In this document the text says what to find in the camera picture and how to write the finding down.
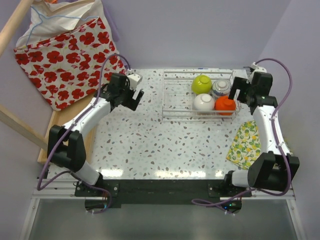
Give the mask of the lime green bowl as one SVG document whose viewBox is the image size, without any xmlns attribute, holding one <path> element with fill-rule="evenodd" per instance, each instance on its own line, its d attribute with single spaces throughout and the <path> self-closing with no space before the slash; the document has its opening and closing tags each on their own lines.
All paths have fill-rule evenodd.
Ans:
<svg viewBox="0 0 320 240">
<path fill-rule="evenodd" d="M 212 89 L 212 81 L 207 75 L 198 75 L 191 84 L 191 90 L 196 94 L 208 94 Z"/>
</svg>

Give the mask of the blue white ceramic bowl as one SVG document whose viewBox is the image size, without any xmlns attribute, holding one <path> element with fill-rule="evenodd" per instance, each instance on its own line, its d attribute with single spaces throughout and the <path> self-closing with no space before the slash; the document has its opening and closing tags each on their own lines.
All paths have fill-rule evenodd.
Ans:
<svg viewBox="0 0 320 240">
<path fill-rule="evenodd" d="M 229 80 L 220 79 L 212 84 L 212 93 L 217 98 L 228 96 L 231 91 L 231 83 Z"/>
</svg>

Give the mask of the white wire dish rack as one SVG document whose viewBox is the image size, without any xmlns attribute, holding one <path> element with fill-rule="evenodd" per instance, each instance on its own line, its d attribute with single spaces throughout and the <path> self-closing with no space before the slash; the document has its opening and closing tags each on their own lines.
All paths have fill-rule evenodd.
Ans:
<svg viewBox="0 0 320 240">
<path fill-rule="evenodd" d="M 214 83 L 218 80 L 234 82 L 235 77 L 246 78 L 244 69 L 187 68 L 165 69 L 162 81 L 162 118 L 172 122 L 230 122 L 237 117 L 242 107 L 236 101 L 231 115 L 221 115 L 217 110 L 196 110 L 193 101 L 196 94 L 192 91 L 192 82 L 199 76 L 208 76 Z"/>
</svg>

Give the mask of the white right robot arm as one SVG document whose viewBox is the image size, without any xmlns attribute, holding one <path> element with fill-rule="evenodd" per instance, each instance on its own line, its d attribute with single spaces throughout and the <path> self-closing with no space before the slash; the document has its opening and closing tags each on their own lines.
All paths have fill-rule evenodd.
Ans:
<svg viewBox="0 0 320 240">
<path fill-rule="evenodd" d="M 248 79 L 235 77 L 228 98 L 246 104 L 258 128 L 261 153 L 247 170 L 231 170 L 223 181 L 223 192 L 235 196 L 241 188 L 259 190 L 272 196 L 286 194 L 300 166 L 290 153 L 282 135 L 278 111 L 280 104 L 270 96 L 273 76 L 255 70 Z"/>
</svg>

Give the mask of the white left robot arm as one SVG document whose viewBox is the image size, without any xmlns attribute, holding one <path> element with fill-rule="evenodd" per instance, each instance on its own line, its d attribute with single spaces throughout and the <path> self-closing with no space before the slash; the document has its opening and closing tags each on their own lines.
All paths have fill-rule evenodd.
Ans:
<svg viewBox="0 0 320 240">
<path fill-rule="evenodd" d="M 87 162 L 85 137 L 106 115 L 122 105 L 135 111 L 144 92 L 136 91 L 142 75 L 113 73 L 110 81 L 100 87 L 89 104 L 62 126 L 51 127 L 47 158 L 50 163 L 65 168 L 86 183 L 86 191 L 99 196 L 104 190 L 101 174 Z"/>
</svg>

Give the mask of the white plastic bowl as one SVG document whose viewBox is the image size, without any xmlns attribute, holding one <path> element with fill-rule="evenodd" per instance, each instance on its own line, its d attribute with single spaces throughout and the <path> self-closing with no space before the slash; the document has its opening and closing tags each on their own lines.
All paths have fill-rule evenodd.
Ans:
<svg viewBox="0 0 320 240">
<path fill-rule="evenodd" d="M 215 100 L 211 95 L 202 93 L 194 98 L 192 105 L 196 111 L 213 111 Z"/>
</svg>

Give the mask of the red orange plastic bowl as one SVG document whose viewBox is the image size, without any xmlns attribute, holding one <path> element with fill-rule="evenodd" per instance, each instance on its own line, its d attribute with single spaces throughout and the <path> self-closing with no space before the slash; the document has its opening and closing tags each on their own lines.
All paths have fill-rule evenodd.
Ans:
<svg viewBox="0 0 320 240">
<path fill-rule="evenodd" d="M 215 101 L 214 108 L 222 116 L 231 116 L 236 110 L 236 102 L 227 95 L 221 96 Z"/>
</svg>

